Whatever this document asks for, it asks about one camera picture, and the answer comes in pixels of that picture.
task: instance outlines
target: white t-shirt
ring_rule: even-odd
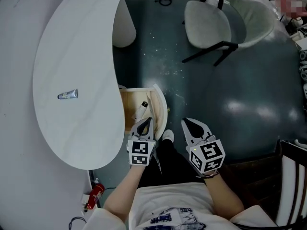
[[[275,227],[260,206],[230,219],[213,214],[213,202],[203,183],[139,188],[129,214],[130,230],[238,230],[233,223]],[[125,230],[125,224],[105,209],[96,209],[83,230]]]

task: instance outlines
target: chair seat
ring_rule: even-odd
[[[185,28],[189,42],[197,48],[209,48],[221,41],[231,41],[226,15],[217,7],[199,1],[187,2]]]

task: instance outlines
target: red fire extinguisher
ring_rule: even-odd
[[[96,184],[89,196],[87,204],[84,206],[84,211],[86,212],[89,209],[93,209],[100,199],[102,193],[105,191],[105,187],[102,184]]]

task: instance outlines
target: white table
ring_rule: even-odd
[[[64,0],[37,50],[33,97],[39,127],[55,154],[79,169],[107,165],[123,141],[124,111],[112,55],[119,1]],[[133,33],[131,23],[130,18],[127,25]],[[57,98],[74,89],[79,98]]]

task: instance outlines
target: white wall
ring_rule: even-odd
[[[0,0],[0,225],[65,230],[81,214],[86,171],[62,162],[37,124],[32,74],[40,37],[62,0]],[[74,222],[81,229],[83,222]]]

